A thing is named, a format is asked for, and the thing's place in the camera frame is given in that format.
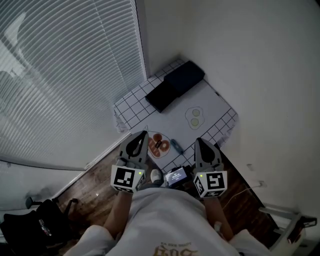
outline sneaker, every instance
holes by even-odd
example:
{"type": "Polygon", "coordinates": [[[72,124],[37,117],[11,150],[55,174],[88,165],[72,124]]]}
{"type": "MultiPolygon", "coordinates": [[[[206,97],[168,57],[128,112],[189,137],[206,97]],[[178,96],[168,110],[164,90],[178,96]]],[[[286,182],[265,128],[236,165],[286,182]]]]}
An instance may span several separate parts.
{"type": "Polygon", "coordinates": [[[150,178],[151,178],[152,183],[154,183],[155,181],[161,180],[161,178],[162,178],[161,171],[159,171],[158,169],[153,169],[151,171],[150,178]]]}

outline blue pen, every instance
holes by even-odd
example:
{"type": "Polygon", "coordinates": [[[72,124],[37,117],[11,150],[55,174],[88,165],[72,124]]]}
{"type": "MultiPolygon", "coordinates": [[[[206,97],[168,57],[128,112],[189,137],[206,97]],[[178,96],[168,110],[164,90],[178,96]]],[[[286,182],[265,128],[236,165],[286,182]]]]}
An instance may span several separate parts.
{"type": "Polygon", "coordinates": [[[170,139],[170,143],[171,145],[174,147],[174,149],[179,153],[179,155],[183,155],[184,154],[184,150],[182,149],[182,147],[177,143],[177,141],[175,139],[170,139]]]}

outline cable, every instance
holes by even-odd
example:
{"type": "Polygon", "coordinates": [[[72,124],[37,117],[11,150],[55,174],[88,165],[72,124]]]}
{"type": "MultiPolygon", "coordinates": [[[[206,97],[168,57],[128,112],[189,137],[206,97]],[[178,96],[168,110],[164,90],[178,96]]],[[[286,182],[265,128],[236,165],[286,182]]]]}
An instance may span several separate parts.
{"type": "Polygon", "coordinates": [[[227,205],[230,203],[230,201],[231,201],[234,197],[236,197],[237,195],[240,195],[241,193],[243,193],[243,192],[245,192],[245,191],[247,191],[247,190],[252,190],[252,189],[254,189],[254,188],[261,188],[261,187],[262,187],[262,185],[257,185],[257,186],[253,186],[253,187],[248,187],[248,188],[246,188],[245,190],[242,190],[241,192],[233,195],[233,196],[230,198],[230,200],[226,203],[226,205],[222,208],[222,210],[224,210],[224,209],[227,207],[227,205]]]}

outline white shirt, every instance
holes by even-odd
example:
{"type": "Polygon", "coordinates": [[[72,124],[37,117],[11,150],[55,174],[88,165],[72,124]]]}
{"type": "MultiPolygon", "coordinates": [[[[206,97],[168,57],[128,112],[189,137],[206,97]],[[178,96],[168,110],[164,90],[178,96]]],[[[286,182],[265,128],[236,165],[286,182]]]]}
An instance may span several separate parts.
{"type": "Polygon", "coordinates": [[[148,188],[133,195],[128,222],[115,245],[109,232],[91,226],[66,256],[269,256],[247,230],[229,242],[210,226],[205,207],[189,194],[148,188]]]}

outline window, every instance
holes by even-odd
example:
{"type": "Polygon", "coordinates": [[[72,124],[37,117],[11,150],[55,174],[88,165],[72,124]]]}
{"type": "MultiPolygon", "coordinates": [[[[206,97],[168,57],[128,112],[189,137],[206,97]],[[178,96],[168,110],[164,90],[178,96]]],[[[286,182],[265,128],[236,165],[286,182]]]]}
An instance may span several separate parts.
{"type": "Polygon", "coordinates": [[[146,80],[135,2],[0,10],[0,159],[83,169],[119,138],[112,105],[146,80]]]}

